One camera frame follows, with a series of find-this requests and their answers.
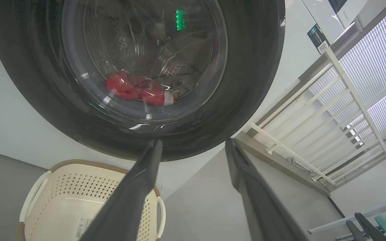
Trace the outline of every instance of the white laundry basket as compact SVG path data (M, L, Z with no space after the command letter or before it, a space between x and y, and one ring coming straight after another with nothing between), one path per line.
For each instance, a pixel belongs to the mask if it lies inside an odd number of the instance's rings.
M20 212L21 241L77 241L127 170L86 160L56 164L32 186ZM157 231L157 208L161 222ZM166 211L156 187L147 195L137 241L160 239Z

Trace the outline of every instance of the gray floor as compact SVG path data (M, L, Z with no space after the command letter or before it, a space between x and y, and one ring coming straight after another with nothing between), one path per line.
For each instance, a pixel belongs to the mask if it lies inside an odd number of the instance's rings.
M306 232L308 228L339 219L328 200L277 171L254 160ZM46 170L0 155L0 241L16 240L16 226L30 188ZM224 150L165 200L167 224L162 241L250 240L242 199L230 182ZM345 228L309 236L311 241L333 241Z
M349 232L339 227L309 235L308 229L341 218L328 199L253 156L250 159L310 241L334 241ZM251 240L242 198L232 186L224 150L168 197L165 206L162 241Z
M0 241L17 240L16 226L26 195L46 170L0 155Z

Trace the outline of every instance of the basket handle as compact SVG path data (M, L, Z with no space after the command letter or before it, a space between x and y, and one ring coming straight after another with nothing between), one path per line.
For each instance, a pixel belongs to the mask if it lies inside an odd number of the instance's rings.
M160 203L160 209L162 211L162 217L160 219L159 232L157 233L157 237L156 237L156 238L160 238L160 237L162 237L162 234L164 233L164 229L165 229L166 208L165 208L165 203L161 197L157 197L157 202Z
M28 195L26 196L25 202L23 203L22 211L20 211L19 222L24 222L25 221L26 214L28 213L28 210L29 210L29 207L30 207L30 205L32 203L32 200L35 198L35 196L36 196L36 194L38 192L38 189L41 187L41 185L43 184L44 180L51 173L52 173L51 171L44 172L41 175L41 177L39 177L37 179L37 181L34 183L34 185L32 186L31 190L29 191Z

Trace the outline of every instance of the sticker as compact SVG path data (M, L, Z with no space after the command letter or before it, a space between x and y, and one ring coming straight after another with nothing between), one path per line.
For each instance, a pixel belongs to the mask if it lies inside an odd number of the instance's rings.
M81 238L81 236L86 232L86 229L90 226L90 224L92 224L92 221L93 219L90 218L80 218L75 231L75 238Z
M312 43L314 43L314 46L317 48L320 55L322 55L326 51L328 46L330 46L318 24L316 24L311 30L309 30L308 36L311 39Z

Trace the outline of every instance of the red garment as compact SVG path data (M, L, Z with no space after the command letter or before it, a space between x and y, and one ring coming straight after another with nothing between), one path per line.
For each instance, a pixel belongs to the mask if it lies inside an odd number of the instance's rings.
M175 98L163 91L156 81L144 76L128 78L126 71L112 73L107 80L108 91L124 99L139 99L155 106L173 105Z

